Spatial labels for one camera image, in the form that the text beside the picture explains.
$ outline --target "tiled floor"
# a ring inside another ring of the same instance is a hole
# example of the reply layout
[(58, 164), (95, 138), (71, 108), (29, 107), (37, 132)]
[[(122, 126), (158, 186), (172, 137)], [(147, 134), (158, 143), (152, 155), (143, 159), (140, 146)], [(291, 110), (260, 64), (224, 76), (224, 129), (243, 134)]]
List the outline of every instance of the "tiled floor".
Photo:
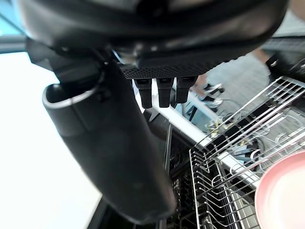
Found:
[[(275, 36), (287, 35), (305, 35), (305, 23), (291, 12), (287, 13), (281, 27), (275, 33)], [(209, 82), (212, 84), (222, 83), (226, 90), (220, 97), (230, 100), (224, 101), (217, 113), (223, 116), (236, 111), (240, 106), (247, 103), (267, 86), (268, 75), (267, 67), (251, 53), (235, 61), (220, 64), (209, 71)], [(193, 118), (193, 123), (200, 129), (203, 129), (208, 121), (209, 119), (200, 111), (197, 111)]]

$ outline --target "black plastic housing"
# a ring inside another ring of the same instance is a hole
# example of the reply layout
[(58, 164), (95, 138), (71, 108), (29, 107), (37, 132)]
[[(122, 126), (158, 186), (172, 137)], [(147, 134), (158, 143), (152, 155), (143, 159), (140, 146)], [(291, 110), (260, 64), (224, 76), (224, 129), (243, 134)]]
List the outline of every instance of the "black plastic housing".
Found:
[(82, 169), (111, 206), (145, 224), (175, 210), (171, 183), (129, 84), (116, 63), (104, 81), (69, 98), (59, 84), (43, 93), (43, 104)]

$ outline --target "pink plate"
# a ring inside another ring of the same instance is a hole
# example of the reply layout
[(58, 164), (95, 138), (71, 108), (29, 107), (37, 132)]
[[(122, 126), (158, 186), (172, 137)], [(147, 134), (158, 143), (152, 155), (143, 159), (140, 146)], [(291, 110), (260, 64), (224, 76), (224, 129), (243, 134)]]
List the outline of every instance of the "pink plate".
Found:
[(272, 165), (255, 194), (262, 229), (305, 229), (305, 151)]

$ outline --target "dishwasher rack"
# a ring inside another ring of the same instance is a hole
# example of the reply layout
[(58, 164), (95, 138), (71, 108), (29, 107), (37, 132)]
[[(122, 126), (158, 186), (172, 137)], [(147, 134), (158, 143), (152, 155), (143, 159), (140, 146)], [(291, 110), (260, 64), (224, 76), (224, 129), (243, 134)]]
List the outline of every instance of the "dishwasher rack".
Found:
[(281, 77), (217, 123), (210, 143), (189, 151), (198, 229), (260, 228), (254, 196), (261, 176), (305, 148), (305, 118), (295, 108), (304, 95), (304, 83)]

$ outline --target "white wall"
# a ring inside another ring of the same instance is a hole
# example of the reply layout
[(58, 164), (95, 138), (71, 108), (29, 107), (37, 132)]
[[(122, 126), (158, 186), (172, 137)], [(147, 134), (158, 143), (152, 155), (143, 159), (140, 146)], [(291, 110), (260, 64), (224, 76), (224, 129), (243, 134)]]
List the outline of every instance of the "white wall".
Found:
[(54, 74), (27, 54), (0, 55), (0, 228), (86, 228), (101, 194), (41, 102)]

